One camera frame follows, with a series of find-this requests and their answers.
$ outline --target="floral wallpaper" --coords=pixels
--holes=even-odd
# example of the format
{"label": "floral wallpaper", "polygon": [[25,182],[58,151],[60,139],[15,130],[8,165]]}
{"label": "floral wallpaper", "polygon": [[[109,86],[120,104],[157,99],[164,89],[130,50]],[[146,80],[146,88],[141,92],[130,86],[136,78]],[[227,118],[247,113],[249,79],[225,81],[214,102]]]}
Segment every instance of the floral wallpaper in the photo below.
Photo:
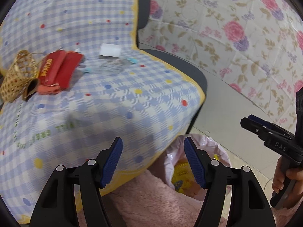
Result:
{"label": "floral wallpaper", "polygon": [[151,0],[143,44],[211,72],[294,132],[303,26],[284,0]]}

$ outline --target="clear plastic bag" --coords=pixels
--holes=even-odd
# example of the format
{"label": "clear plastic bag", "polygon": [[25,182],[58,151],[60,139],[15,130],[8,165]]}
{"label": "clear plastic bag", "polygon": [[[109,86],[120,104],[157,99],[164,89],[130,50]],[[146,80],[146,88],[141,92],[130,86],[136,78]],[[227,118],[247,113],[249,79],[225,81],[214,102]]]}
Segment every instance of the clear plastic bag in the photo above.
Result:
{"label": "clear plastic bag", "polygon": [[109,59],[102,60],[99,66],[90,66],[81,68],[83,73],[94,73],[103,76],[116,75],[124,71],[125,68],[132,64],[130,60],[127,59]]}
{"label": "clear plastic bag", "polygon": [[[205,150],[210,158],[218,159],[223,165],[231,167],[227,152],[224,148],[212,138],[200,134],[187,134],[178,136],[172,144],[160,155],[160,157],[149,167],[150,172],[160,178],[172,189],[175,189],[172,179],[174,176],[175,166],[180,162],[187,161],[184,152],[184,139],[190,136],[198,149]],[[226,187],[226,195],[231,191],[231,186]],[[193,197],[197,200],[204,200],[206,190],[198,189]]]}

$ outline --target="human hand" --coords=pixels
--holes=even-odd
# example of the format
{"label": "human hand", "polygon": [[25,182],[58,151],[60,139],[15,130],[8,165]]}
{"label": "human hand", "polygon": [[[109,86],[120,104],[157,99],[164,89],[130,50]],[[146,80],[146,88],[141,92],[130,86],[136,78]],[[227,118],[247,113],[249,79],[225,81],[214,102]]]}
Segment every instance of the human hand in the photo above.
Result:
{"label": "human hand", "polygon": [[[285,175],[281,171],[281,164],[282,164],[282,157],[278,159],[272,189],[279,193],[280,190],[283,189],[283,182],[285,180]],[[284,207],[292,208],[294,207],[297,202],[303,197],[303,168],[297,167],[293,169],[288,169],[286,171],[286,176],[291,180],[296,180],[292,191],[289,193],[287,199],[284,202]]]}

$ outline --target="woven basket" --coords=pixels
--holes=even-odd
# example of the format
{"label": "woven basket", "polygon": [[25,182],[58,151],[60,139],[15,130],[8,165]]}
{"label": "woven basket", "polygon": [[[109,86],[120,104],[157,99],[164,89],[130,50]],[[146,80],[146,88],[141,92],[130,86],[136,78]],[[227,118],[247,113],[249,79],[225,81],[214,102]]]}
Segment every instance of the woven basket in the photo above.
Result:
{"label": "woven basket", "polygon": [[0,87],[2,99],[13,102],[20,96],[27,83],[38,77],[39,63],[27,50],[19,51],[7,71]]}

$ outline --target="blue gingham tablecloth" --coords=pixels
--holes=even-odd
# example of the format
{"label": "blue gingham tablecloth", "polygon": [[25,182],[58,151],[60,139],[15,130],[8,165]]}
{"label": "blue gingham tablecloth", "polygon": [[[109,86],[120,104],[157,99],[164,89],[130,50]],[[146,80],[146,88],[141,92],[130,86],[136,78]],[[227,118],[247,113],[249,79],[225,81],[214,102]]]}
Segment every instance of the blue gingham tablecloth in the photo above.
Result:
{"label": "blue gingham tablecloth", "polygon": [[101,43],[122,46],[138,63],[116,76],[76,69],[71,88],[5,103],[0,116],[0,194],[20,223],[28,222],[54,168],[81,165],[116,136],[123,153],[116,189],[144,171],[187,125],[204,101],[201,88],[135,46],[137,0],[17,0],[1,25],[1,65],[19,50],[81,49],[80,67],[100,65]]}

